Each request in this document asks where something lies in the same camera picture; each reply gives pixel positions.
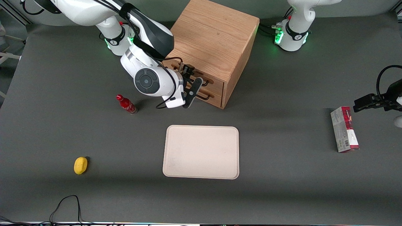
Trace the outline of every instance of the red bottle cap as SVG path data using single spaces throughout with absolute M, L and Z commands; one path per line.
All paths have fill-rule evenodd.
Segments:
M 116 99 L 117 99 L 118 101 L 122 101 L 122 100 L 124 99 L 124 97 L 123 97 L 122 95 L 118 94 L 118 95 L 116 96 Z

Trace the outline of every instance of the box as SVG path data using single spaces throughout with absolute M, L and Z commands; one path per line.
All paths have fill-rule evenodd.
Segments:
M 191 0 L 171 29 L 174 50 L 167 57 L 194 66 L 194 76 L 204 80 L 201 99 L 224 109 L 250 57 L 259 22 L 208 0 Z M 179 61 L 164 65 L 178 68 Z
M 352 127 L 351 108 L 340 107 L 331 112 L 331 118 L 338 152 L 347 153 L 359 149 L 359 143 Z

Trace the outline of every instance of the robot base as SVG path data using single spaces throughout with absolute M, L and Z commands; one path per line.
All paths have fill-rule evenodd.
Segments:
M 287 33 L 286 29 L 282 29 L 286 26 L 288 22 L 289 20 L 285 19 L 276 24 L 279 33 L 277 33 L 277 35 L 275 36 L 274 43 L 279 45 L 285 51 L 293 52 L 300 49 L 300 47 L 302 47 L 302 45 L 306 43 L 308 33 L 304 37 L 301 36 L 300 39 L 297 41 L 293 40 L 292 36 Z

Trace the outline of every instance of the yellow object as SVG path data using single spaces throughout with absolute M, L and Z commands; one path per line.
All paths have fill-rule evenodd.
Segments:
M 85 172 L 87 166 L 88 160 L 85 157 L 79 157 L 74 163 L 74 172 L 80 175 Z

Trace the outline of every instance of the red bottle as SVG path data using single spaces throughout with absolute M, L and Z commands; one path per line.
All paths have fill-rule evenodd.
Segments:
M 116 99 L 119 101 L 120 106 L 124 108 L 124 110 L 128 111 L 131 115 L 134 115 L 137 113 L 137 108 L 131 103 L 131 101 L 122 95 L 118 94 L 116 96 Z

